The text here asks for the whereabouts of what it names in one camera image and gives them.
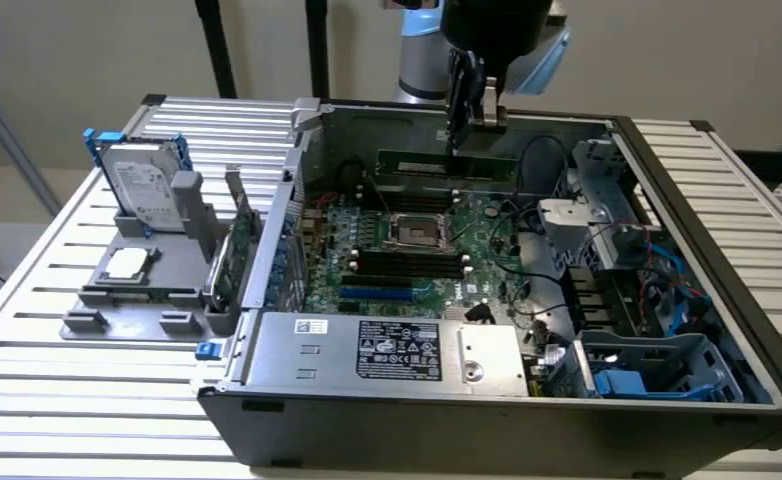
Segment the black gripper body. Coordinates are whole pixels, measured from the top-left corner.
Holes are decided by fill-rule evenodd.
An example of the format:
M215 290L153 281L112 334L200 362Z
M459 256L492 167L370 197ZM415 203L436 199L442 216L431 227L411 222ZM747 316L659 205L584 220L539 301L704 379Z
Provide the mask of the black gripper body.
M488 66L507 67L536 47L551 5L551 0L446 1L442 33Z

